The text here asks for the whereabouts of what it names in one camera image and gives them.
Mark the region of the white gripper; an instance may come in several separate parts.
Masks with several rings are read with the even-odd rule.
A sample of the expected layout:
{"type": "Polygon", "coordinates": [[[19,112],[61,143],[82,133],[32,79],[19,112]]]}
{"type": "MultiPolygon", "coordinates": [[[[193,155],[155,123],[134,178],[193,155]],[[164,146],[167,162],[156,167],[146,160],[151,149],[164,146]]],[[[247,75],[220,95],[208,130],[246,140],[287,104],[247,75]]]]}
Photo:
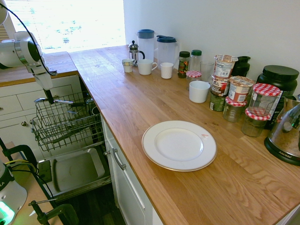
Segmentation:
{"type": "Polygon", "coordinates": [[[36,82],[45,90],[46,98],[52,105],[54,103],[54,99],[50,89],[53,88],[53,83],[50,75],[46,72],[43,66],[31,67],[31,73],[35,77],[36,82]]]}

